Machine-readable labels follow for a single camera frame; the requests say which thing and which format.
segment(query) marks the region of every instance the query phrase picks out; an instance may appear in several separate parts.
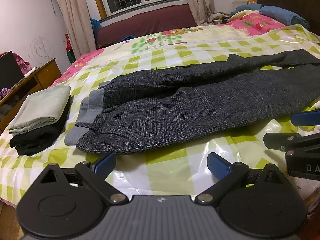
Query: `green leaf print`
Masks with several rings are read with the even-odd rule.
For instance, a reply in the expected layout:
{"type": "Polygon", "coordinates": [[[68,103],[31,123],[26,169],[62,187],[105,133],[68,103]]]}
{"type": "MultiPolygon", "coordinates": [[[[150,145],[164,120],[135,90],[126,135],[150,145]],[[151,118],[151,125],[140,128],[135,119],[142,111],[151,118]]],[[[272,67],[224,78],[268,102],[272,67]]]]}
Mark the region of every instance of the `green leaf print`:
{"type": "Polygon", "coordinates": [[[247,25],[248,27],[251,27],[251,25],[253,24],[253,21],[251,21],[251,22],[242,21],[242,23],[244,25],[247,25]]]}

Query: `wooden floor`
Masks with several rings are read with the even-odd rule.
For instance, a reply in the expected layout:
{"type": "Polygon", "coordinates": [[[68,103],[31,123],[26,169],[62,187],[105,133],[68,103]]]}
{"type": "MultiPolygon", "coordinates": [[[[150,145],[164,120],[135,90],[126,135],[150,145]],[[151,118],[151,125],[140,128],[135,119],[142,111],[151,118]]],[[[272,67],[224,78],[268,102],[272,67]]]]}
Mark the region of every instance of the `wooden floor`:
{"type": "Polygon", "coordinates": [[[18,240],[23,232],[16,218],[16,210],[0,201],[0,239],[18,240]]]}

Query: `folded light green garment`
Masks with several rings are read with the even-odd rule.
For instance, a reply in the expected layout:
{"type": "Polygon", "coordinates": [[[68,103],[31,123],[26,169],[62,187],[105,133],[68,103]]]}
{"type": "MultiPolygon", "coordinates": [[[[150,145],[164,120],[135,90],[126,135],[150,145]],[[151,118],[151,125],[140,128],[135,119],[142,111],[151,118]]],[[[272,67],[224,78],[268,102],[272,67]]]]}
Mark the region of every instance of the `folded light green garment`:
{"type": "Polygon", "coordinates": [[[68,102],[70,90],[69,86],[54,86],[27,96],[9,123],[9,133],[18,135],[57,122],[68,102]]]}

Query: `pink floral blanket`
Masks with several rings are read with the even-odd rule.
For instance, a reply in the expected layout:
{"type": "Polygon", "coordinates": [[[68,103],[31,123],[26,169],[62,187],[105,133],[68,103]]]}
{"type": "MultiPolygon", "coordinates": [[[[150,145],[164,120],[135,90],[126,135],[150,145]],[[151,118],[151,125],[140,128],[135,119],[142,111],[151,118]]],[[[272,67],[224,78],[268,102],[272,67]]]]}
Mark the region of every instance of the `pink floral blanket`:
{"type": "Polygon", "coordinates": [[[252,13],[247,14],[239,19],[218,26],[230,25],[237,30],[245,30],[250,36],[261,35],[269,31],[284,27],[284,25],[270,17],[252,13]]]}

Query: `blue pillow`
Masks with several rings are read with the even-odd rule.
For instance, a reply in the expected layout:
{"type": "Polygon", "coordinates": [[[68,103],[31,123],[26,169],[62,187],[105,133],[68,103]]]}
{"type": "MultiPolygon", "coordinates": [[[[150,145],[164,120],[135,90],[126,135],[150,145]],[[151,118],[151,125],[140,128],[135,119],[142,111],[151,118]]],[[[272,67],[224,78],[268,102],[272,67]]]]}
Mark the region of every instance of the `blue pillow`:
{"type": "Polygon", "coordinates": [[[233,11],[230,14],[230,17],[235,15],[238,12],[244,11],[244,10],[252,10],[252,11],[257,11],[260,10],[261,4],[260,3],[250,3],[250,4],[244,4],[244,5],[239,5],[235,11],[233,11]]]}
{"type": "Polygon", "coordinates": [[[300,23],[307,30],[310,29],[310,24],[305,19],[303,19],[300,15],[294,12],[282,9],[280,7],[264,6],[259,10],[259,14],[276,19],[277,21],[281,22],[286,26],[300,23]]]}

